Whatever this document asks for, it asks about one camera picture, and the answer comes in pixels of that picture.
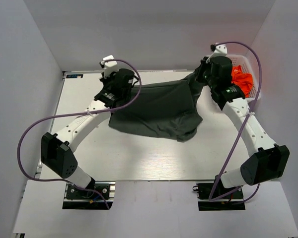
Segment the dark grey t-shirt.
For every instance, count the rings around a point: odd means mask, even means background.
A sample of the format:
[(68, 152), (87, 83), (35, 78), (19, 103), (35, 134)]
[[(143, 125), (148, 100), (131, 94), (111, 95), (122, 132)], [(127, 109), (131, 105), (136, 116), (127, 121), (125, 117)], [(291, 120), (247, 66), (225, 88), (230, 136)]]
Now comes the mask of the dark grey t-shirt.
[(112, 114), (109, 127), (119, 132), (186, 142), (197, 133), (202, 117), (197, 101), (205, 86), (194, 73), (176, 81), (136, 86), (140, 94), (128, 107)]

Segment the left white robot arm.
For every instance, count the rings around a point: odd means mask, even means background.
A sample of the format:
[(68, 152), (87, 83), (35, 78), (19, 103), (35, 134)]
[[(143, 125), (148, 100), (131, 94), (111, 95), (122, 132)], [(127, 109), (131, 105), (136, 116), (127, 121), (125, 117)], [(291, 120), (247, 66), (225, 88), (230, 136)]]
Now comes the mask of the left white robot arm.
[(74, 152), (80, 143), (103, 121), (109, 112), (92, 114), (92, 111), (114, 109), (130, 101), (135, 73), (119, 69), (107, 78), (101, 78), (103, 88), (86, 107), (85, 114), (78, 116), (55, 134), (45, 133), (41, 140), (41, 162), (62, 179), (78, 186), (85, 198), (94, 195), (95, 180), (79, 167)]

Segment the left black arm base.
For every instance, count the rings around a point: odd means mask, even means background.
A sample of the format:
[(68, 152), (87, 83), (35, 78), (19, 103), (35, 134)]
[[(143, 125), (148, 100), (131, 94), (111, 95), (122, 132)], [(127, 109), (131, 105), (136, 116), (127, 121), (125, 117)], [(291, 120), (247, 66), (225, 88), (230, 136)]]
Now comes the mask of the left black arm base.
[[(98, 191), (111, 208), (115, 196), (114, 181), (96, 182), (94, 190)], [(107, 205), (98, 193), (76, 189), (72, 184), (67, 183), (63, 206), (64, 210), (107, 210)]]

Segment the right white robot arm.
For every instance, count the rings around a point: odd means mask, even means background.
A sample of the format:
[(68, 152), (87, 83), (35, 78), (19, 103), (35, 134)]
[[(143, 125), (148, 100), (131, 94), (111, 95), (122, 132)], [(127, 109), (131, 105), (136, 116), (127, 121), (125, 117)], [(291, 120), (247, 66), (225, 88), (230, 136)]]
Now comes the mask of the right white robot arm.
[(229, 58), (204, 57), (196, 74), (196, 80), (209, 86), (213, 101), (238, 130), (249, 155), (240, 168), (223, 173), (214, 185), (215, 194), (221, 198), (231, 194), (233, 187), (280, 178), (290, 155), (287, 146), (279, 146), (260, 125), (245, 94), (232, 83), (231, 71)]

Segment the orange t-shirt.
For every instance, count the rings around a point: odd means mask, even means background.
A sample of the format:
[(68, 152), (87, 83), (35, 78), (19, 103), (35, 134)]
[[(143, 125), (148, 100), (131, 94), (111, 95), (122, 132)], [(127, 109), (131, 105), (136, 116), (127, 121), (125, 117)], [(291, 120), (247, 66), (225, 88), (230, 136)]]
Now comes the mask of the orange t-shirt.
[(248, 98), (254, 85), (252, 74), (243, 73), (242, 67), (238, 65), (232, 68), (231, 76), (232, 83), (239, 86), (245, 94), (246, 98)]

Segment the white perforated plastic basket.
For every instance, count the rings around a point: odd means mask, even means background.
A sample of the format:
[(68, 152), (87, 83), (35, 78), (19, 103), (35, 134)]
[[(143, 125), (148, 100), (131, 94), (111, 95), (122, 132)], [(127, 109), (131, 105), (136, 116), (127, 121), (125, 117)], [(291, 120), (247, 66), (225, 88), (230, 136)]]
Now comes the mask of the white perforated plastic basket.
[(246, 60), (239, 55), (205, 56), (199, 78), (206, 83), (212, 100), (220, 108), (226, 104), (248, 105), (258, 95), (258, 82)]

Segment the blue label sticker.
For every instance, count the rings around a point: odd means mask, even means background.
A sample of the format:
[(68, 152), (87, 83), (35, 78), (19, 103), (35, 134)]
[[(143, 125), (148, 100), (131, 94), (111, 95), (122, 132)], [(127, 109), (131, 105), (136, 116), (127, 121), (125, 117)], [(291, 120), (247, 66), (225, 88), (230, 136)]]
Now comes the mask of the blue label sticker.
[(73, 78), (73, 79), (83, 78), (83, 74), (67, 74), (66, 78)]

